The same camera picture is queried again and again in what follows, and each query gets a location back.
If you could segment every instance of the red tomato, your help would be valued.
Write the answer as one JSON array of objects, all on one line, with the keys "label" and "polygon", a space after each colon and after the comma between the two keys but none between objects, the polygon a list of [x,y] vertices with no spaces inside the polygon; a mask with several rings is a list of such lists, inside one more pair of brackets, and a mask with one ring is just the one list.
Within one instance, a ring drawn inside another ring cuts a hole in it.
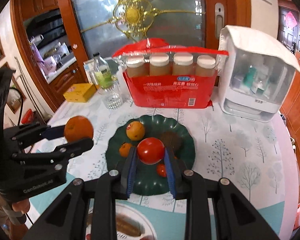
[{"label": "red tomato", "polygon": [[137,153],[144,164],[155,164],[164,157],[164,145],[157,138],[146,138],[138,144]]},{"label": "red tomato", "polygon": [[164,164],[158,164],[157,165],[157,173],[161,177],[167,177],[167,172],[166,172],[166,166]]}]

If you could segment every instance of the tablecloth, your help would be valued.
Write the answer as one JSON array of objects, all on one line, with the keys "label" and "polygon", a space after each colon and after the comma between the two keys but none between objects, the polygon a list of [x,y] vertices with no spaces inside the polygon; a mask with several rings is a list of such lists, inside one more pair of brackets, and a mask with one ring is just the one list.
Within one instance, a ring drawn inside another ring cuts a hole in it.
[{"label": "tablecloth", "polygon": [[[87,181],[107,172],[105,151],[108,140],[119,126],[144,114],[172,117],[186,126],[195,141],[193,170],[207,179],[229,178],[279,234],[285,205],[285,179],[274,127],[271,122],[261,123],[224,114],[217,103],[206,109],[141,108],[128,97],[123,106],[110,111],[105,108],[98,94],[88,103],[65,103],[56,112],[50,125],[63,125],[76,115],[86,116],[94,127],[95,143],[90,151],[69,161],[67,183],[75,177]],[[64,138],[42,140],[35,149],[49,152],[65,142]],[[38,214],[65,186],[30,199]],[[156,196],[132,194],[124,203],[150,220],[157,239],[183,239],[186,201],[175,201],[170,193]]]}]

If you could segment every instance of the green plate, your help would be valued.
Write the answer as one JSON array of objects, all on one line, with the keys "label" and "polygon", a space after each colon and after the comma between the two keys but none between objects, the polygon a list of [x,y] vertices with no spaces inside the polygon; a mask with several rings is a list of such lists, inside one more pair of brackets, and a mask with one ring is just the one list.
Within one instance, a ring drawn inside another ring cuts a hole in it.
[{"label": "green plate", "polygon": [[[106,151],[106,161],[108,171],[115,169],[118,161],[124,161],[125,158],[119,154],[119,148],[125,142],[129,142],[137,146],[140,141],[131,141],[126,135],[127,125],[133,121],[141,122],[146,134],[144,138],[159,138],[160,134],[166,131],[172,131],[183,139],[179,150],[175,152],[175,156],[185,162],[188,169],[191,169],[195,159],[194,141],[188,130],[179,124],[173,118],[167,118],[162,115],[143,115],[137,119],[129,120],[124,126],[119,127],[114,136],[110,138],[108,149]],[[146,165],[139,159],[137,162],[137,174],[134,181],[133,193],[143,196],[159,195],[169,191],[167,178],[160,177],[156,172],[157,164]]]}]

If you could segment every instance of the blue gripper pad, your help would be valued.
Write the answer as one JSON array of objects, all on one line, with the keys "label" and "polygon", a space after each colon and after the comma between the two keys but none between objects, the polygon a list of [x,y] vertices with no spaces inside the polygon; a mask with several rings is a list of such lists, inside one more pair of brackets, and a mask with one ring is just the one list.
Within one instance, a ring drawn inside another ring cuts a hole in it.
[{"label": "blue gripper pad", "polygon": [[134,178],[136,177],[136,170],[137,170],[137,148],[134,147],[134,151],[131,158],[131,163],[129,167],[128,177],[127,177],[127,190],[126,194],[130,197],[132,193]]},{"label": "blue gripper pad", "polygon": [[168,153],[166,148],[165,148],[165,153],[164,153],[164,159],[163,160],[164,160],[164,165],[166,166],[169,190],[170,190],[172,196],[174,198],[176,198],[176,195],[177,195],[176,180],[175,180],[172,165],[171,165],[171,162],[170,162],[169,153]]}]

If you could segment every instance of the jar with white lid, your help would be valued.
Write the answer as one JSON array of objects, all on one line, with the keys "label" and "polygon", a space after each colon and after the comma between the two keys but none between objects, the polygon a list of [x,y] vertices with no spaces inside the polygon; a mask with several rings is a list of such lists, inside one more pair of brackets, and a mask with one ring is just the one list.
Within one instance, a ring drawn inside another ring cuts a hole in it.
[{"label": "jar with white lid", "polygon": [[141,77],[149,75],[149,68],[143,56],[130,56],[126,58],[128,77]]},{"label": "jar with white lid", "polygon": [[216,60],[209,55],[201,55],[197,58],[197,66],[195,68],[196,76],[212,77],[215,73]]},{"label": "jar with white lid", "polygon": [[193,75],[193,55],[188,52],[178,52],[173,56],[172,75]]},{"label": "jar with white lid", "polygon": [[171,75],[171,64],[166,53],[154,53],[150,55],[150,76]]}]

